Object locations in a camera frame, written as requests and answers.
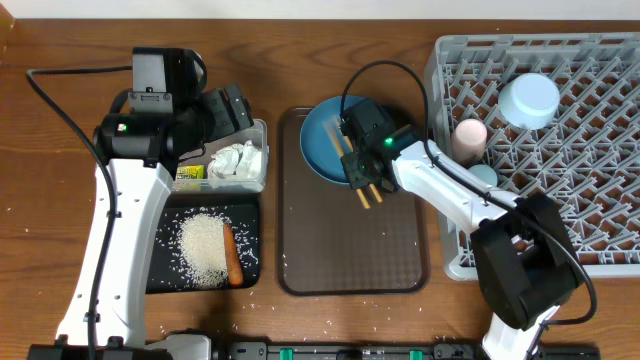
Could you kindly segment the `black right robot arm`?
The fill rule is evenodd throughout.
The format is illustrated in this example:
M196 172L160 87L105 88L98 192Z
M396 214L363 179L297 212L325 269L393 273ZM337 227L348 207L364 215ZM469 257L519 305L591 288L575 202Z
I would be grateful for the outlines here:
M579 264L556 203L522 198L472 175L410 124L365 98L339 106L349 150L350 186L405 190L435 207L470 239L485 302L492 311L481 346L491 359L531 359L559 308L591 282Z

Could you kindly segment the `light blue cup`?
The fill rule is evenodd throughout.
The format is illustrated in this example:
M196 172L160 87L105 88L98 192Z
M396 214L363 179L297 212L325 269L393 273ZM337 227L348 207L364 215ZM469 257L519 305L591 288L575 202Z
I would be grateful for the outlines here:
M477 164L469 168L469 172L488 185L496 187L498 185L497 173L488 165Z

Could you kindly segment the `pink cup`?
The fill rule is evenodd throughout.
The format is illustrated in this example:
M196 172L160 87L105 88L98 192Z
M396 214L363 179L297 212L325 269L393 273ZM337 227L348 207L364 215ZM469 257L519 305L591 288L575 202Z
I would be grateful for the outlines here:
M451 135L453 160L469 167L481 159L486 149L487 128L477 119L458 123Z

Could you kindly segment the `white napkin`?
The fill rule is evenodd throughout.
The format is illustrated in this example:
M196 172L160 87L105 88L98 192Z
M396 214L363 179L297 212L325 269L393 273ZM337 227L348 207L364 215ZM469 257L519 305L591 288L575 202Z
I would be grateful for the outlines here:
M222 180L256 180L262 170L263 151L251 140L218 150L207 165L207 177Z

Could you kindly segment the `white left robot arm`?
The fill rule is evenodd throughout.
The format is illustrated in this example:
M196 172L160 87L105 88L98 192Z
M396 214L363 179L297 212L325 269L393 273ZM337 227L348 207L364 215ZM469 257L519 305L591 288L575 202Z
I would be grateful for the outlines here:
M74 297L51 345L31 359L211 359L214 343L194 332L146 341L145 295L160 216L182 160L251 127L238 85L207 89L191 49L136 47L132 86L87 136L51 98L96 162L96 202Z

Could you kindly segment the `silver yellow snack wrapper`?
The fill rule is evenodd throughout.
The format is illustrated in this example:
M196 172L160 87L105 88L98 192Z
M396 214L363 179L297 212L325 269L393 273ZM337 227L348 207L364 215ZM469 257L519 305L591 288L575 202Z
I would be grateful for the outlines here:
M203 165L187 165L177 168L177 180L203 180L205 178Z

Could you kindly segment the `dark blue plate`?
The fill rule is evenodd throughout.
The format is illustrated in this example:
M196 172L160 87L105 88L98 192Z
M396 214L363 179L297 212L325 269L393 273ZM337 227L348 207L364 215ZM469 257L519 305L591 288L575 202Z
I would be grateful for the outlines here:
M315 106L306 116L300 130L300 147L310 168L329 182L347 185L340 157L325 130L339 116L341 97L335 96Z

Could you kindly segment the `orange carrot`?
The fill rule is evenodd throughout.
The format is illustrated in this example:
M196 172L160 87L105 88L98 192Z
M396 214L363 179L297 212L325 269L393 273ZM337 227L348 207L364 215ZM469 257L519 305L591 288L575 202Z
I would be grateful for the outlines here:
M240 287L244 282L243 269L239 260L235 238L229 224L224 224L223 236L229 283L232 287Z

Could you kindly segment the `light blue rice bowl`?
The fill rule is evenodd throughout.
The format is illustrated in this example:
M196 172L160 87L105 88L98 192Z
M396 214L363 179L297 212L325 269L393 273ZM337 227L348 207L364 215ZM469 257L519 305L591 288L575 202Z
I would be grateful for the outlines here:
M560 105L560 92L547 76L526 73L508 83L499 93L498 108L511 125L538 130L554 119Z

